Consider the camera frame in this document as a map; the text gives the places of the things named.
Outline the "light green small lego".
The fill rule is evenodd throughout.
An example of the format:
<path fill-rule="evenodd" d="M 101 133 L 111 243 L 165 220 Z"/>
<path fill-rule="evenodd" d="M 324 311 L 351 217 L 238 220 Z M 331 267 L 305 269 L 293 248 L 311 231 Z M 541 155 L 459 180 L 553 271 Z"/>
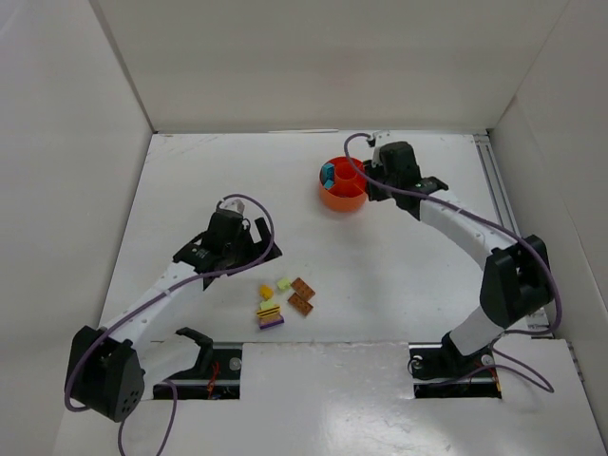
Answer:
<path fill-rule="evenodd" d="M 281 278 L 277 283 L 276 287 L 280 292 L 286 292 L 292 286 L 292 281 L 288 277 Z"/>

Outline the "yellow lego brick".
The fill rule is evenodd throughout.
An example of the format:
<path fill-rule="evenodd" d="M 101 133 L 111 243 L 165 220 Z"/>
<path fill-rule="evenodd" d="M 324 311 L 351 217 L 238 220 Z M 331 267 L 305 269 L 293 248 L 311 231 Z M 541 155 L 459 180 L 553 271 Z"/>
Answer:
<path fill-rule="evenodd" d="M 270 300 L 275 294 L 271 287 L 264 284 L 259 287 L 258 292 L 263 300 Z"/>

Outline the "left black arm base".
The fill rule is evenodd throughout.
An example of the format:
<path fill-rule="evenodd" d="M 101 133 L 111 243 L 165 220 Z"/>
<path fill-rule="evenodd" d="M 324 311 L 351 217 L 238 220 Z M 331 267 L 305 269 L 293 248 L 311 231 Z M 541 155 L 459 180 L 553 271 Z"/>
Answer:
<path fill-rule="evenodd" d="M 169 378 L 180 400 L 237 400 L 240 396 L 241 344 L 216 344 L 211 353 L 199 354 L 193 368 Z"/>

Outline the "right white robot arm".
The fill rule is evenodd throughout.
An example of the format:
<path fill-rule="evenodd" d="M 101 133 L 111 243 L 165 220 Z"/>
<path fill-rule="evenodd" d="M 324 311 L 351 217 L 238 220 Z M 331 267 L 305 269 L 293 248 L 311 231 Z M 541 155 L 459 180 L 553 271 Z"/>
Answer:
<path fill-rule="evenodd" d="M 464 376 L 488 355 L 495 340 L 554 299 L 546 246 L 539 237 L 518 238 L 469 212 L 446 183 L 422 175 L 408 142 L 376 138 L 368 144 L 373 155 L 363 169 L 369 199 L 394 200 L 454 242 L 483 273 L 479 304 L 464 322 L 447 332 L 439 346 L 410 351 L 417 379 Z"/>

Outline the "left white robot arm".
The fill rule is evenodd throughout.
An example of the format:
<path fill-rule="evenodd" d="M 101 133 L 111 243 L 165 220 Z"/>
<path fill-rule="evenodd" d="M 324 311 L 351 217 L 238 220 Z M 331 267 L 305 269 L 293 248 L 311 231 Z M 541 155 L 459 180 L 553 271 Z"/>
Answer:
<path fill-rule="evenodd" d="M 172 257 L 143 296 L 98 328 L 74 335 L 64 386 L 72 412 L 94 410 L 120 423 L 154 388 L 175 375 L 202 375 L 214 356 L 211 337 L 180 323 L 221 276 L 233 276 L 282 254 L 269 215 L 248 220 L 217 209 L 208 227 Z"/>

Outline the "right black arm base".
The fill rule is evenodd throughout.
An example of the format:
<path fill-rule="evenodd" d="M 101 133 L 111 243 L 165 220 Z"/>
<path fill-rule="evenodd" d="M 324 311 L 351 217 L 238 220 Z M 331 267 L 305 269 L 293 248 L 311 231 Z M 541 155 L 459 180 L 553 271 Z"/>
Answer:
<path fill-rule="evenodd" d="M 412 343 L 408 353 L 416 399 L 502 398 L 488 348 L 461 356 L 441 343 Z"/>

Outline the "orange round divided container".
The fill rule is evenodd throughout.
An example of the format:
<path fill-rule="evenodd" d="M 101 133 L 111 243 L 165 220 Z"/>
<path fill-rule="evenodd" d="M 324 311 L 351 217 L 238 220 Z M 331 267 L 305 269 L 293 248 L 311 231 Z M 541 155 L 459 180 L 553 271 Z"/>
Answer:
<path fill-rule="evenodd" d="M 320 168 L 318 194 L 321 202 L 334 212 L 357 212 L 368 199 L 367 181 L 356 172 L 356 170 L 364 171 L 363 163 L 352 159 L 353 164 L 351 164 L 345 156 L 335 157 L 326 162 L 334 164 L 334 186 L 330 190 L 323 188 Z"/>

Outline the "brown lego plate upper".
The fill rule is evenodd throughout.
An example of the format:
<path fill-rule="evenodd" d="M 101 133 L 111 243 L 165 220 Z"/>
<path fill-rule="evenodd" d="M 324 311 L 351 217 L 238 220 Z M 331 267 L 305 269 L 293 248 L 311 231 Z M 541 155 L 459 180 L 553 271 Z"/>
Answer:
<path fill-rule="evenodd" d="M 301 277 L 296 278 L 291 283 L 291 287 L 303 300 L 308 301 L 315 295 L 315 291 Z"/>

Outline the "brown lego plate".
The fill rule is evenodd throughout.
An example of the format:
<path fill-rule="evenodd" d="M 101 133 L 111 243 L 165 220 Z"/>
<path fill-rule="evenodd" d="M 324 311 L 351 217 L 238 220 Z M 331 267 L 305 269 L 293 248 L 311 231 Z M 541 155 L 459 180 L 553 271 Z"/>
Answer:
<path fill-rule="evenodd" d="M 303 300 L 308 301 L 315 295 L 315 291 L 301 277 L 296 278 L 291 283 L 291 287 Z"/>
<path fill-rule="evenodd" d="M 304 317 L 308 316 L 310 314 L 310 312 L 313 310 L 314 306 L 308 302 L 307 300 L 303 299 L 299 294 L 297 293 L 293 293 L 289 298 L 288 298 L 288 303 L 294 308 L 296 309 L 301 315 L 303 315 Z"/>

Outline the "striped stacked lego figure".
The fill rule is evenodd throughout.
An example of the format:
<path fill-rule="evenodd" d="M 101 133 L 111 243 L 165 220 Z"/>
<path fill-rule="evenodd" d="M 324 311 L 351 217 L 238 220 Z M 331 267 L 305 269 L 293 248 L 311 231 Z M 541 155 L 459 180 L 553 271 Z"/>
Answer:
<path fill-rule="evenodd" d="M 265 300 L 260 303 L 259 309 L 256 311 L 256 318 L 258 327 L 262 331 L 271 329 L 284 323 L 281 308 L 272 299 Z"/>

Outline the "brown lego plate lower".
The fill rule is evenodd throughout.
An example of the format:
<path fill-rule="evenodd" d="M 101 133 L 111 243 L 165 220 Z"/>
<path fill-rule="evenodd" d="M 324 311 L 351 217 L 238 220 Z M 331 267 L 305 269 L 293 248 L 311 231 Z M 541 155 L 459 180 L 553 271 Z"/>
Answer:
<path fill-rule="evenodd" d="M 314 306 L 308 302 L 307 300 L 303 299 L 299 294 L 297 293 L 293 293 L 289 298 L 288 298 L 288 303 L 294 308 L 296 309 L 301 315 L 303 315 L 304 317 L 308 316 L 310 314 L 310 312 L 313 310 Z"/>

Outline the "aluminium rail right side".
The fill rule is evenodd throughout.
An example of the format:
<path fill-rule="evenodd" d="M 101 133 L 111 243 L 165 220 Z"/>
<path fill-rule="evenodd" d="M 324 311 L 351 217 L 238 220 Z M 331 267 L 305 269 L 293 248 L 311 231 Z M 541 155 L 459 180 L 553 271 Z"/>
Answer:
<path fill-rule="evenodd" d="M 488 134 L 485 133 L 475 134 L 473 139 L 478 150 L 499 223 L 502 225 L 502 227 L 518 235 L 520 230 L 517 225 L 517 221 L 515 220 L 515 216 L 504 187 L 504 181 L 492 149 L 490 138 Z M 550 327 L 550 322 L 545 309 L 535 311 L 531 315 L 527 316 L 524 321 L 526 324 L 526 329 L 533 333 L 534 338 L 554 337 L 554 334 L 552 333 L 541 334 L 542 331 L 545 331 Z"/>

